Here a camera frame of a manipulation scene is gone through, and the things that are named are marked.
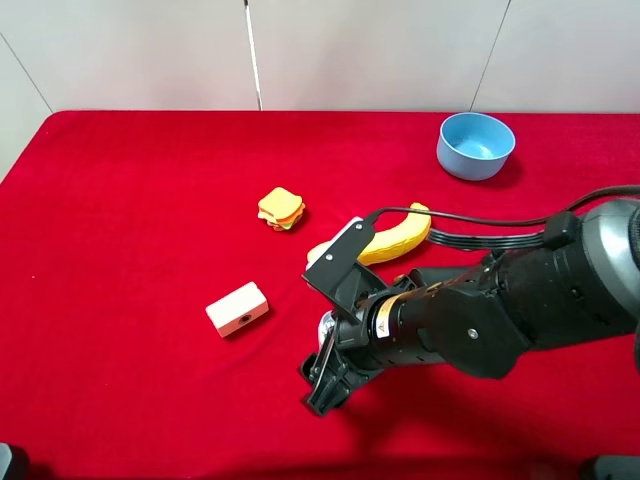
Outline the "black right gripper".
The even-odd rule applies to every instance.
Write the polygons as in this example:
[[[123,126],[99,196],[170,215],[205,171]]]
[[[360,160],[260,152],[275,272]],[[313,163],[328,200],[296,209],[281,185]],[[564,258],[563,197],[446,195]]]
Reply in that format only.
[[[332,334],[335,337],[335,356],[345,365],[344,381],[325,371],[325,356],[311,353],[302,363],[299,372],[310,385],[311,392],[304,403],[314,414],[327,414],[340,407],[357,390],[373,380],[393,363],[381,357],[374,332],[376,316],[382,304],[400,293],[397,287],[374,292],[359,291],[353,305],[345,313],[336,312]]]

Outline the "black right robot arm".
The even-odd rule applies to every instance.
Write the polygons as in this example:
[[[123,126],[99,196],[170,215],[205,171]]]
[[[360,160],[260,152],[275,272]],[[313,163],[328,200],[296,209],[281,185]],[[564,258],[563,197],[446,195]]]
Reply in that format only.
[[[583,215],[559,212],[524,249],[480,242],[472,267],[422,268],[384,282],[358,257],[373,217],[355,218],[311,261],[305,281],[332,310],[302,364],[317,415],[382,371],[446,363],[500,379],[529,352],[639,332],[639,190],[605,191]]]

